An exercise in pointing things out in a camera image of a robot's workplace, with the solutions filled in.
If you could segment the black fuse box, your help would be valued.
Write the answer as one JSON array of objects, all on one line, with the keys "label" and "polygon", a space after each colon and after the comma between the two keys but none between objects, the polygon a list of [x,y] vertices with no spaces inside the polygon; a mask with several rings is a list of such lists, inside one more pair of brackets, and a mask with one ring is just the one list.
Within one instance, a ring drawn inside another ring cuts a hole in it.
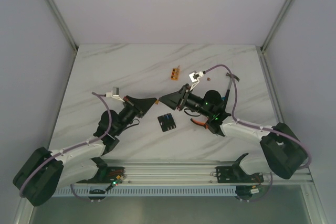
[{"label": "black fuse box", "polygon": [[[167,114],[171,116],[169,120],[164,119],[164,115],[167,115]],[[170,131],[176,128],[176,124],[175,124],[172,114],[171,113],[167,113],[167,114],[157,117],[162,132],[167,132],[167,131]]]}]

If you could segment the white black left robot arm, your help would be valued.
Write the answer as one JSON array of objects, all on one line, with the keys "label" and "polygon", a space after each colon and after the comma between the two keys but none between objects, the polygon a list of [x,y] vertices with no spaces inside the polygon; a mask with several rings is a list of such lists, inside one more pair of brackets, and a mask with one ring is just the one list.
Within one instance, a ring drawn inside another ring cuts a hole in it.
[{"label": "white black left robot arm", "polygon": [[40,206],[63,187],[82,180],[105,181],[108,171],[102,156],[116,147],[118,136],[133,120],[144,117],[156,101],[127,95],[119,113],[109,108],[102,113],[97,130],[87,140],[58,150],[45,147],[34,150],[13,178],[19,195],[33,206]]}]

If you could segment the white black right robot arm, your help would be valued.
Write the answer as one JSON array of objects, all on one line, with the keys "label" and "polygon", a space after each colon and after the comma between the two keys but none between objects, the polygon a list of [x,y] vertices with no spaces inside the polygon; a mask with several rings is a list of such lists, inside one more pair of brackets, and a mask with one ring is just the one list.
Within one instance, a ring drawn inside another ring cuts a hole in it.
[{"label": "white black right robot arm", "polygon": [[201,98],[186,84],[160,97],[159,101],[172,110],[189,109],[205,116],[205,128],[215,135],[260,145],[262,155],[244,153],[234,162],[233,177],[237,181],[243,182],[256,173],[271,172],[282,179],[290,179],[309,157],[288,125],[278,123],[263,127],[235,120],[225,111],[225,101],[218,91],[209,90]]}]

